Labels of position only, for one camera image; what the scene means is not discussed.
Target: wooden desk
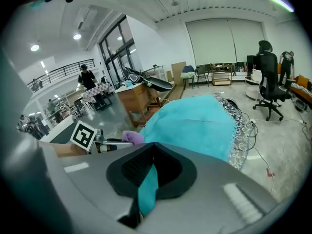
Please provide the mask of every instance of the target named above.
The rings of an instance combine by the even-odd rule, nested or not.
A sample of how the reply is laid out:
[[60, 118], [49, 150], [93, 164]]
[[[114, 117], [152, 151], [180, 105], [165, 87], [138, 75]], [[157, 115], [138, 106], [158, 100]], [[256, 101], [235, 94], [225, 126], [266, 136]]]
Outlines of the wooden desk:
[[[146, 122], [161, 108], [158, 98], [158, 92], [155, 89], [148, 88], [145, 84], [137, 84], [125, 90], [116, 91], [121, 100], [127, 115], [133, 126], [145, 125]], [[151, 103], [157, 103], [157, 106], [150, 106]], [[134, 120], [130, 112], [139, 113], [141, 118]]]

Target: fluorescent light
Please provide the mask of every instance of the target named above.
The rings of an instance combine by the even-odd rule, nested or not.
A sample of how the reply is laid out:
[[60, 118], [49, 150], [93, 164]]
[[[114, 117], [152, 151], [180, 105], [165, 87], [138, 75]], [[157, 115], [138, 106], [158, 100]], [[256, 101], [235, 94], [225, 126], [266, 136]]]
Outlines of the fluorescent light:
[[30, 48], [30, 50], [33, 51], [33, 52], [37, 51], [38, 49], [39, 49], [39, 45], [33, 45]]
[[286, 4], [285, 2], [283, 2], [282, 0], [272, 0], [274, 2], [276, 2], [277, 4], [281, 5], [282, 7], [284, 7], [285, 9], [287, 9], [289, 12], [294, 12], [294, 9], [291, 8], [288, 4]]
[[79, 40], [81, 38], [81, 34], [75, 34], [73, 38], [75, 40]]

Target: roller blind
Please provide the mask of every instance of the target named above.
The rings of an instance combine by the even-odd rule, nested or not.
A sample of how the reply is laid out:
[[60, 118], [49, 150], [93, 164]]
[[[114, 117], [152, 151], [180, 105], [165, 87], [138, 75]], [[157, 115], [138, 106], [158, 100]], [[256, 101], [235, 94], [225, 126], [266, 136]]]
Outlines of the roller blind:
[[255, 21], [211, 19], [186, 26], [196, 65], [247, 61], [247, 56], [258, 53], [258, 42], [264, 40], [261, 23]]
[[188, 23], [196, 65], [236, 62], [230, 26], [226, 19]]
[[260, 40], [264, 40], [261, 23], [256, 21], [229, 19], [236, 48], [237, 61], [247, 61], [247, 56], [259, 51]]

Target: patterned fabric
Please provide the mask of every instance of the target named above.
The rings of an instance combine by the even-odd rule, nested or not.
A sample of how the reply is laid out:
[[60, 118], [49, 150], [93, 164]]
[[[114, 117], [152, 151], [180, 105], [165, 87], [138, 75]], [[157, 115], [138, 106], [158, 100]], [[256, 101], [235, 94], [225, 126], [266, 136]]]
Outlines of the patterned fabric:
[[97, 94], [99, 94], [100, 92], [106, 92], [106, 93], [111, 93], [113, 90], [112, 88], [109, 86], [109, 84], [101, 84], [95, 88], [92, 88], [90, 90], [87, 90], [86, 92], [84, 92], [83, 94], [83, 101], [85, 102], [91, 102], [91, 103], [95, 103], [96, 100], [94, 99], [94, 96], [96, 96]]
[[241, 169], [248, 155], [248, 136], [254, 128], [254, 125], [244, 118], [240, 111], [233, 107], [225, 98], [214, 95], [216, 100], [224, 107], [224, 109], [237, 122], [236, 134], [233, 146], [230, 151], [230, 160], [228, 163], [237, 169]]
[[312, 98], [312, 93], [303, 86], [300, 86], [296, 83], [292, 83], [292, 87], [303, 90], [306, 94], [308, 94]]

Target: railing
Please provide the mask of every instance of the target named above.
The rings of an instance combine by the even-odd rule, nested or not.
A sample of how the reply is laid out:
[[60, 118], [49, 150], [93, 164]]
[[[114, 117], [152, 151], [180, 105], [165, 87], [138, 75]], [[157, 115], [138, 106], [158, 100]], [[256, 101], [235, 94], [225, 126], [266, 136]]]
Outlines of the railing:
[[36, 78], [34, 81], [27, 84], [33, 92], [38, 91], [39, 89], [43, 88], [44, 86], [71, 74], [78, 73], [81, 71], [81, 66], [86, 65], [88, 68], [94, 68], [94, 59], [83, 60], [79, 62], [75, 62], [64, 67], [55, 69], [50, 71], [48, 74], [40, 76]]

